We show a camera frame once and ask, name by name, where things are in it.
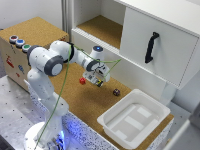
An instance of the white wall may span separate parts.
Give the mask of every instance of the white wall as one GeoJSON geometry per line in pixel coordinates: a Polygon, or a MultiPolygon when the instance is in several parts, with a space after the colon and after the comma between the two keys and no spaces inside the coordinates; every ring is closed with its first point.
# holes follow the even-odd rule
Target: white wall
{"type": "Polygon", "coordinates": [[[61,0],[0,0],[2,29],[37,16],[61,29],[61,0]]]}
{"type": "Polygon", "coordinates": [[[173,102],[189,112],[195,109],[200,102],[200,71],[183,89],[177,91],[173,102]]]}

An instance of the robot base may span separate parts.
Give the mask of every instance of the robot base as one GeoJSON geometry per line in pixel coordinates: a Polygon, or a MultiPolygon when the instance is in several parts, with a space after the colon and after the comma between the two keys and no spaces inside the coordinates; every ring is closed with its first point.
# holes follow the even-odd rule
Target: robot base
{"type": "MultiPolygon", "coordinates": [[[[32,126],[25,134],[25,138],[24,138],[24,149],[25,150],[49,150],[49,147],[45,147],[45,148],[40,148],[39,146],[37,146],[37,148],[35,149],[36,146],[36,142],[34,140],[34,137],[37,135],[37,133],[39,132],[39,130],[42,128],[42,126],[44,125],[44,122],[40,122],[38,124],[35,124],[34,126],[32,126]]],[[[69,145],[69,138],[65,138],[65,145],[69,145]]]]}

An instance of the green button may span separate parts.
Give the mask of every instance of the green button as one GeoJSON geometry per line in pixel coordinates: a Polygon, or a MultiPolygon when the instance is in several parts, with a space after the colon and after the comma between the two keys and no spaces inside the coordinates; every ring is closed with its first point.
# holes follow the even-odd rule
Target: green button
{"type": "Polygon", "coordinates": [[[24,48],[29,48],[30,47],[30,45],[24,45],[24,48]]]}

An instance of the white robotic arm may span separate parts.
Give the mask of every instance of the white robotic arm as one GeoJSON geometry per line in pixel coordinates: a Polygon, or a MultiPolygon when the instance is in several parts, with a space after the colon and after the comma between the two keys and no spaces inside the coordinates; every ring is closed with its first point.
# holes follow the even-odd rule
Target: white robotic arm
{"type": "MultiPolygon", "coordinates": [[[[67,114],[69,106],[64,99],[60,98],[54,115],[49,123],[47,122],[53,113],[59,97],[54,92],[54,87],[48,76],[58,75],[63,68],[63,63],[67,63],[68,61],[70,63],[76,62],[86,70],[83,76],[88,81],[102,86],[103,81],[107,82],[110,79],[109,68],[102,62],[104,60],[103,48],[95,46],[91,54],[87,55],[77,50],[71,43],[55,41],[51,44],[49,50],[36,45],[32,46],[27,52],[27,58],[31,66],[31,70],[27,75],[28,82],[38,95],[40,102],[48,110],[48,113],[45,114],[45,124],[33,139],[37,142],[46,126],[39,141],[39,149],[36,150],[55,150],[56,148],[64,150],[66,149],[64,139],[58,139],[58,137],[60,137],[63,130],[62,116],[67,114]]],[[[30,147],[30,144],[25,146],[25,150],[28,149],[27,147],[30,147]]]]}

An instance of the red object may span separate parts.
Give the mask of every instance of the red object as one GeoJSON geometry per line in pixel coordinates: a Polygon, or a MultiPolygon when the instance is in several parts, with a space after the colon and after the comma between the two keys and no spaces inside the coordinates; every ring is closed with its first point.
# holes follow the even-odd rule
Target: red object
{"type": "Polygon", "coordinates": [[[80,78],[80,79],[79,79],[79,82],[80,82],[81,84],[85,84],[85,83],[86,83],[86,79],[85,79],[85,78],[80,78]]]}
{"type": "Polygon", "coordinates": [[[16,73],[18,77],[20,77],[20,75],[18,73],[16,73]]]}
{"type": "Polygon", "coordinates": [[[12,68],[14,68],[14,65],[13,65],[13,63],[12,63],[12,61],[11,61],[11,59],[10,59],[10,56],[8,56],[6,62],[7,62],[12,68]]]}

